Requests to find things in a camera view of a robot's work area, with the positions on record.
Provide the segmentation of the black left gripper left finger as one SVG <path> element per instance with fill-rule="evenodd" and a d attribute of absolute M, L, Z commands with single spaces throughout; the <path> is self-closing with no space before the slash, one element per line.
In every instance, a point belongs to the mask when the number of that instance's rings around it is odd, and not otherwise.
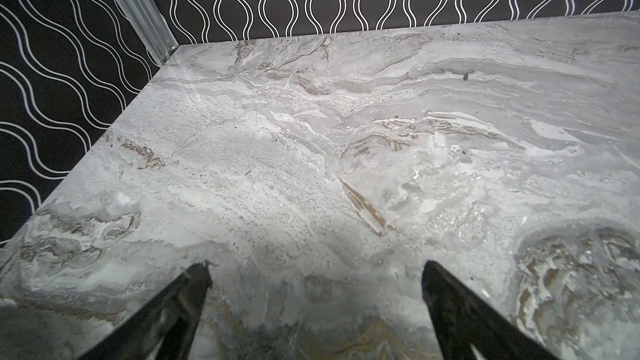
<path fill-rule="evenodd" d="M 81 359 L 187 359 L 213 282 L 204 263 L 171 281 Z"/>

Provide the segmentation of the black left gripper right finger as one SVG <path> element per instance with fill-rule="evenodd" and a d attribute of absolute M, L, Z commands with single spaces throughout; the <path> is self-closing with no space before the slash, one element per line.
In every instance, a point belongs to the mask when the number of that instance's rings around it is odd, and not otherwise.
<path fill-rule="evenodd" d="M 440 263 L 425 263 L 425 301 L 444 359 L 555 359 Z"/>

